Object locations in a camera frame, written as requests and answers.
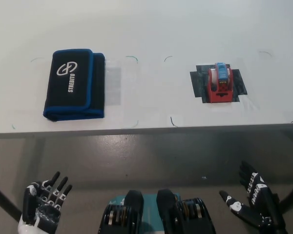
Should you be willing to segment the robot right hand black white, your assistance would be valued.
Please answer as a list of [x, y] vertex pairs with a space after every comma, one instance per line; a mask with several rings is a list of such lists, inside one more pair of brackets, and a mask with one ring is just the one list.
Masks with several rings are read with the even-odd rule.
[[229, 210], [261, 234], [286, 234], [286, 223], [274, 194], [261, 174], [246, 161], [239, 167], [241, 185], [247, 191], [249, 206], [220, 190], [219, 195]]

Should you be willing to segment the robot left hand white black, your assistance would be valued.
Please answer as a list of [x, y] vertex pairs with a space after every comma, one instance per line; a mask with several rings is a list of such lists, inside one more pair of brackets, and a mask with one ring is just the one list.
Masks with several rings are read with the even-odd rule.
[[57, 171], [51, 179], [34, 181], [29, 184], [23, 196], [19, 234], [54, 234], [61, 218], [61, 209], [72, 185], [67, 185], [68, 177], [60, 177]]

